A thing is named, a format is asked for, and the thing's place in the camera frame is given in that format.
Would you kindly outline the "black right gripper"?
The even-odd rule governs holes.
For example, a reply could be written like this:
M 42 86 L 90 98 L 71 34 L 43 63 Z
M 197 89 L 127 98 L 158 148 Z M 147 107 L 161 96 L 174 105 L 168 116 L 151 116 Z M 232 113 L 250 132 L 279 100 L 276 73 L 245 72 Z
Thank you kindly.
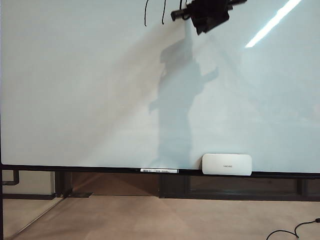
M 230 19 L 229 11 L 233 10 L 234 6 L 246 2 L 246 0 L 192 0 L 182 7 L 181 1 L 179 9 L 172 11 L 170 16 L 173 21 L 191 19 L 199 36 L 227 22 Z

